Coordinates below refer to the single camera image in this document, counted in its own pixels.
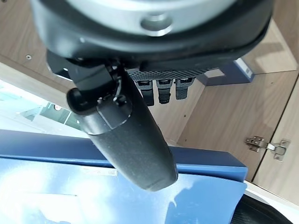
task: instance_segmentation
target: blue panel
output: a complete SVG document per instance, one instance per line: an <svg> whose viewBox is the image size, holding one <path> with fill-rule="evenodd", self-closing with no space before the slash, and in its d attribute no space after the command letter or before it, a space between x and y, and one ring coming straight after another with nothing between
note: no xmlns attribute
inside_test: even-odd
<svg viewBox="0 0 299 224"><path fill-rule="evenodd" d="M0 156L112 167L89 139L0 130ZM243 182L248 169L227 152L170 147L180 173Z"/></svg>
<svg viewBox="0 0 299 224"><path fill-rule="evenodd" d="M12 159L0 159L0 170L0 201L5 208L12 202L11 192L76 196L73 203L78 203L85 221L72 224L229 224L246 189L240 182L180 174L175 184L148 192L121 174L105 172L109 168ZM24 201L24 196L14 200ZM57 206L60 203L63 200L57 199ZM42 206L39 217L51 220L45 211L50 206ZM70 222L62 216L55 221Z"/></svg>
<svg viewBox="0 0 299 224"><path fill-rule="evenodd" d="M202 75L197 79L205 86L251 83L255 75L244 61L242 64L243 67L233 61L218 68L225 76L208 78Z"/></svg>

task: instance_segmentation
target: cabinet hinge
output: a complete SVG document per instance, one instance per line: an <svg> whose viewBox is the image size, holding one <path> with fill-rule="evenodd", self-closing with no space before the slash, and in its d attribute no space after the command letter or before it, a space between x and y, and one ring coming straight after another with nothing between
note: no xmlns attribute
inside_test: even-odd
<svg viewBox="0 0 299 224"><path fill-rule="evenodd" d="M259 136L246 138L244 142L249 146L250 150L255 152L259 152L261 148L273 151L274 159L280 162L283 161L286 150L290 145L290 142L287 140L281 140L280 143L268 143L264 141L263 137Z"/></svg>

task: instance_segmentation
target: metal bolt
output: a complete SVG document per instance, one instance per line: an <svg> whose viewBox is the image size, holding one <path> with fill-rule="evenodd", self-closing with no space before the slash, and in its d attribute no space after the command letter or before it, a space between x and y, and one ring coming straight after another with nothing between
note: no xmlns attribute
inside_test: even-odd
<svg viewBox="0 0 299 224"><path fill-rule="evenodd" d="M31 55L26 55L27 60L31 60L32 56Z"/></svg>

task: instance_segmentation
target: wooden panel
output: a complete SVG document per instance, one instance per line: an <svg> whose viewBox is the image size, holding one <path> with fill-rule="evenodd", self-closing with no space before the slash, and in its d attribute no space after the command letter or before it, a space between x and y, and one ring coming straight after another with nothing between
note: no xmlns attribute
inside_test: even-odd
<svg viewBox="0 0 299 224"><path fill-rule="evenodd" d="M297 62L273 20L266 37L243 60L255 74L297 69Z"/></svg>
<svg viewBox="0 0 299 224"><path fill-rule="evenodd" d="M35 31L30 1L0 2L0 30L1 55L68 89L73 87L72 82L54 76L48 70L45 59L46 50ZM31 55L32 59L28 60L26 55Z"/></svg>
<svg viewBox="0 0 299 224"><path fill-rule="evenodd" d="M205 86L196 79L188 89L187 99L176 100L175 85L173 85L170 102L162 105L158 100L157 85L154 84L155 105L150 106L149 110L160 127L164 138L172 144L178 141L204 88Z"/></svg>
<svg viewBox="0 0 299 224"><path fill-rule="evenodd" d="M267 151L254 183L299 205L299 82L271 141L282 139L291 141L283 162L274 160L273 153Z"/></svg>
<svg viewBox="0 0 299 224"><path fill-rule="evenodd" d="M34 73L33 71L22 67L21 65L5 59L0 56L0 61L5 61L6 64L14 64L15 67L18 67L18 70L11 68L10 66L0 63L0 79L4 82L10 83L16 87L19 87L25 91L28 91L32 94L35 94L45 100L53 102L57 105L60 105L64 108L68 108L66 103L66 95L64 91L64 86L59 86L55 84L55 88L50 87L45 84L48 83L48 80L38 80L28 76L28 73Z"/></svg>
<svg viewBox="0 0 299 224"><path fill-rule="evenodd" d="M299 1L275 0L273 18L299 62Z"/></svg>
<svg viewBox="0 0 299 224"><path fill-rule="evenodd" d="M277 72L250 84L206 87L178 144L230 152L249 167L251 181L264 151L250 151L243 141L253 135L270 140L296 78L296 71Z"/></svg>

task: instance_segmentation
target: white sticker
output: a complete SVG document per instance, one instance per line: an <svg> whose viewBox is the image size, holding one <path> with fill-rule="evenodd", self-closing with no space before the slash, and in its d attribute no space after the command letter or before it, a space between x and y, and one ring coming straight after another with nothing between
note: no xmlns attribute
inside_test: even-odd
<svg viewBox="0 0 299 224"><path fill-rule="evenodd" d="M253 72L251 71L251 69L247 66L247 64L246 64L241 58L235 60L235 63L239 66L240 69L243 70L243 72L244 72L249 78L252 77Z"/></svg>
<svg viewBox="0 0 299 224"><path fill-rule="evenodd" d="M82 173L86 175L117 176L117 169L104 167L83 167Z"/></svg>

